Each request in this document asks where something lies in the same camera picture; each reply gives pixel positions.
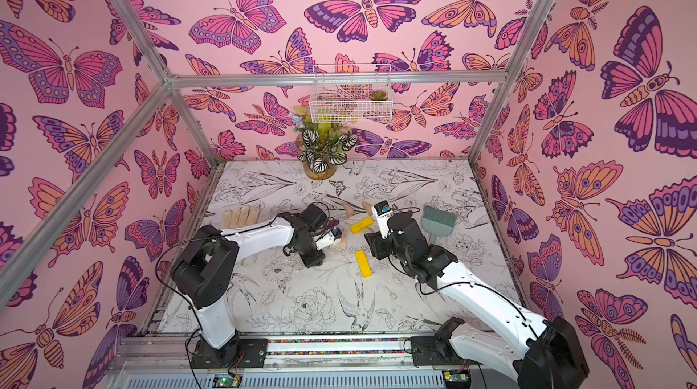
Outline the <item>square natural wood block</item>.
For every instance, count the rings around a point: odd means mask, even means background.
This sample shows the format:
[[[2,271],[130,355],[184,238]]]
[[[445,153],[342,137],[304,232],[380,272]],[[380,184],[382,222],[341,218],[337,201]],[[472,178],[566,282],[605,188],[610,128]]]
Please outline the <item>square natural wood block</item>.
[[[347,235],[344,232],[338,236],[338,239],[331,246],[332,249],[343,249],[347,245]]]

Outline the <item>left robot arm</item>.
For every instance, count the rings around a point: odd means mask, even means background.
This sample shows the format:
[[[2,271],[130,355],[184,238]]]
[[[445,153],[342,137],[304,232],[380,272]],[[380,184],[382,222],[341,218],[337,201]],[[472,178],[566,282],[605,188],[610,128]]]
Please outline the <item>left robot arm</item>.
[[[319,267],[325,260],[319,237],[328,225],[329,216],[312,203],[301,213],[282,212],[241,229],[199,228],[172,262],[170,277],[192,307],[206,345],[221,351],[237,335],[225,296],[238,262],[279,247],[299,256],[305,267]]]

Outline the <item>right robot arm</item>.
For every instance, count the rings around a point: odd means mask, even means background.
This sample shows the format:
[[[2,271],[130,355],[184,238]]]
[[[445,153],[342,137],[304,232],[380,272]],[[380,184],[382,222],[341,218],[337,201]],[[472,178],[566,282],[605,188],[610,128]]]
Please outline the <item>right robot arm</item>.
[[[485,365],[520,388],[578,388],[590,375],[579,338],[560,316],[547,318],[517,305],[477,277],[463,262],[428,243],[411,213],[375,213],[378,231],[365,236],[371,254],[399,262],[418,287],[450,298],[483,321],[489,333],[450,318],[433,336],[450,360]]]

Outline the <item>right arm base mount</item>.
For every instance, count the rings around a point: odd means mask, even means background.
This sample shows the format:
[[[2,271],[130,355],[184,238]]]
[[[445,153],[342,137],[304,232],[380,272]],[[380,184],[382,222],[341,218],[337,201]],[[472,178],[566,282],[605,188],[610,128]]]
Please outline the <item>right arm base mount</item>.
[[[461,356],[452,347],[451,341],[457,329],[472,328],[461,318],[452,316],[446,323],[430,335],[412,336],[408,339],[413,365],[415,367],[444,367],[445,365],[480,365],[470,356]]]

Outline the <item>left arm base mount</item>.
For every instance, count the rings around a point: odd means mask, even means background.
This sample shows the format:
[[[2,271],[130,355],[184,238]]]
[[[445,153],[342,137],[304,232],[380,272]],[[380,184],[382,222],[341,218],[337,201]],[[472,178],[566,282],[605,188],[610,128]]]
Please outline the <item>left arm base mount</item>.
[[[236,334],[219,349],[199,340],[192,355],[192,368],[263,368],[268,351],[267,338],[240,338]]]

